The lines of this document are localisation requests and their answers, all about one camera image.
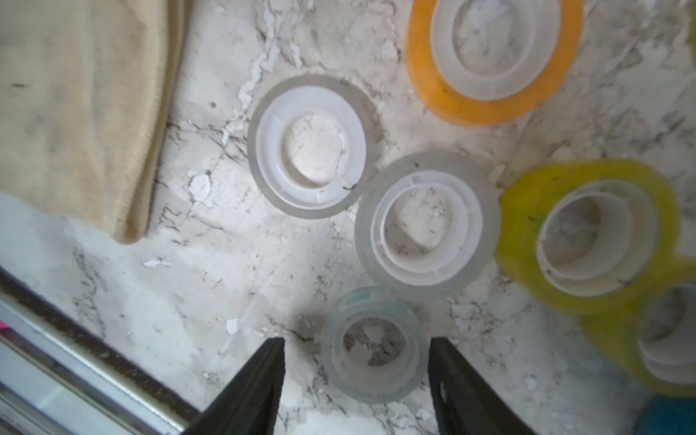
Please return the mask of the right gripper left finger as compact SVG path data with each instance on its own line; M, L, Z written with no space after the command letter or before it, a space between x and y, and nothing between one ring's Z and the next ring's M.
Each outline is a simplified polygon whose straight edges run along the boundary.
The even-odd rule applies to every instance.
M269 338L185 434L272 434L284 378L285 340Z

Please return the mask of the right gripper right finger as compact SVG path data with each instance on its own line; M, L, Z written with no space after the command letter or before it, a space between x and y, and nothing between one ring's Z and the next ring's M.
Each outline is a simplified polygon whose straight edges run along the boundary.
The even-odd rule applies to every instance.
M445 337L431 339L428 376L441 434L535 434Z

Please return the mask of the clear tape roll bottom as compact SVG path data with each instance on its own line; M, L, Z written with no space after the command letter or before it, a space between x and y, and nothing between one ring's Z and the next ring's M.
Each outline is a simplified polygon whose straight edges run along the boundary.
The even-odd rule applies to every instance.
M317 342L330 384L368 404L402 400L428 365L429 346L414 311L378 286L343 297Z

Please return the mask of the clear tape roll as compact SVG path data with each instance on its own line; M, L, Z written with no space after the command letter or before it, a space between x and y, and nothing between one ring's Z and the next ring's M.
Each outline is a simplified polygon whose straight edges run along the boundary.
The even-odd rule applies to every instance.
M270 203L295 218L348 210L376 172L382 131L368 95L346 80L292 77L260 101L248 162Z
M462 292L493 258L498 194L459 154L434 150L382 170L360 202L355 246L375 284L425 302Z
M402 400L428 365L429 346L414 311L378 286L343 297L317 342L330 384L368 404Z

